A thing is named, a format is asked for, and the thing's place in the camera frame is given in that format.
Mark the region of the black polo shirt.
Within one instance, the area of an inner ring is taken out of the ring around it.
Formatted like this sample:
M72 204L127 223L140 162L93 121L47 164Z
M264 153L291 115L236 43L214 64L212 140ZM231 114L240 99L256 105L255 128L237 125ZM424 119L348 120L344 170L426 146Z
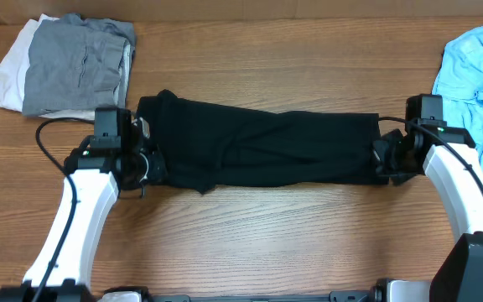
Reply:
M376 113L271 113L190 101L168 90L144 96L138 117L165 160L166 185L201 194L217 185L302 182L384 185L371 159Z

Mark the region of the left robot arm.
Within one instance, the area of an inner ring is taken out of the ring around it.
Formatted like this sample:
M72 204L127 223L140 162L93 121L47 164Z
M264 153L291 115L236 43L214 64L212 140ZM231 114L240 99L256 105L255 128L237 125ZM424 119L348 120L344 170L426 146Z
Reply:
M96 109L94 133L56 167L65 177L45 243L19 286L0 288L2 301L93 301L91 272L107 215L124 190L146 191L164 180L150 126L118 107Z

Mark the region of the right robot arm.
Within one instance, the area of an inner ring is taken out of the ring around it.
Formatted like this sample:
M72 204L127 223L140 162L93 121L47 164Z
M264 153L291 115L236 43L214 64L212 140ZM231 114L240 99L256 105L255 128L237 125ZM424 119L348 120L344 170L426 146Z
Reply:
M401 185L418 174L437 190L455 239L430 281L380 279L369 301L483 301L483 172L464 128L444 120L443 99L421 94L406 101L405 129L372 145L377 175Z

